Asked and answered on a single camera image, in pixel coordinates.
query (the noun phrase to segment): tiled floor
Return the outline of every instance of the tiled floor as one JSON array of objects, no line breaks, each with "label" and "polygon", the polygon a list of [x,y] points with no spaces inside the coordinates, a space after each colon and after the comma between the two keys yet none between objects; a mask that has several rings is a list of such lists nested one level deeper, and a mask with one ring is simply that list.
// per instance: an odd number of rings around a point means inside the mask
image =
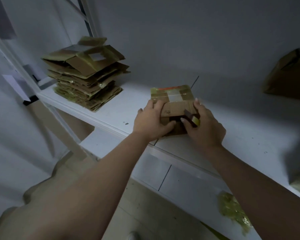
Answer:
[{"label": "tiled floor", "polygon": [[[28,190],[26,196],[30,203],[13,211],[2,221],[0,239],[11,239],[11,236],[16,240],[22,239],[22,234],[33,227],[28,223],[40,210],[40,201],[68,187],[96,163],[90,158],[78,161],[74,157],[60,163],[53,177]],[[138,231],[142,240],[217,240],[199,220],[132,179],[103,240],[124,240],[130,231]]]}]

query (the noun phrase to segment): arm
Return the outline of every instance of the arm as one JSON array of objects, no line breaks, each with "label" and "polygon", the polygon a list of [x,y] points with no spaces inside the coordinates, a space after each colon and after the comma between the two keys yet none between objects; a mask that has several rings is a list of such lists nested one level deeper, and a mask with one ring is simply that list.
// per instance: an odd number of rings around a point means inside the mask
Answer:
[{"label": "arm", "polygon": [[226,130],[196,99],[200,126],[183,121],[189,136],[220,173],[264,240],[300,239],[300,198],[225,149]]},{"label": "arm", "polygon": [[175,121],[160,124],[164,102],[149,100],[140,109],[133,132],[63,193],[50,199],[40,227],[29,239],[101,239],[131,172],[150,141],[171,131]]}]

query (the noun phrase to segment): left hand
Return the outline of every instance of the left hand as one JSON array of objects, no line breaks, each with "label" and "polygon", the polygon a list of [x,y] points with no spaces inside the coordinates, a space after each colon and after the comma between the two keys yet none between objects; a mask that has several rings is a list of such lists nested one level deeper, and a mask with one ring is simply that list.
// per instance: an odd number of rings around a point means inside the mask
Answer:
[{"label": "left hand", "polygon": [[149,100],[144,109],[138,110],[134,120],[133,133],[139,133],[150,142],[172,131],[176,125],[175,121],[170,121],[167,125],[160,123],[160,114],[163,106],[164,102],[162,100],[157,101],[156,104]]}]

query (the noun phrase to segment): hand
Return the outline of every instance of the hand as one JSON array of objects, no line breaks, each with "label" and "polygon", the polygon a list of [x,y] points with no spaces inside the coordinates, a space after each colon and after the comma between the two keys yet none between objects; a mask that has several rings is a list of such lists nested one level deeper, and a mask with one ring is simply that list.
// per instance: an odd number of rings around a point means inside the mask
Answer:
[{"label": "hand", "polygon": [[193,104],[200,114],[200,126],[194,128],[189,121],[181,119],[188,135],[204,153],[222,147],[226,135],[225,128],[214,118],[210,110],[199,103],[197,98]]},{"label": "hand", "polygon": [[149,100],[144,109],[139,109],[136,119],[134,120],[133,133],[140,133],[146,140],[154,141],[172,131],[176,125],[175,121],[167,125],[160,124],[160,114],[164,102],[159,100],[155,105]]}]

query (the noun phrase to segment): forearm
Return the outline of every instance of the forearm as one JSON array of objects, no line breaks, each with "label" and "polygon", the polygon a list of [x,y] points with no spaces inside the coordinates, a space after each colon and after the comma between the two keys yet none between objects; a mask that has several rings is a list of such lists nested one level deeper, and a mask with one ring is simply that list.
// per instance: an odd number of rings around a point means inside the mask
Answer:
[{"label": "forearm", "polygon": [[262,239],[300,239],[300,198],[223,147],[206,153]]},{"label": "forearm", "polygon": [[58,226],[66,237],[101,239],[147,144],[140,134],[129,135],[72,186],[51,199],[43,222]]}]

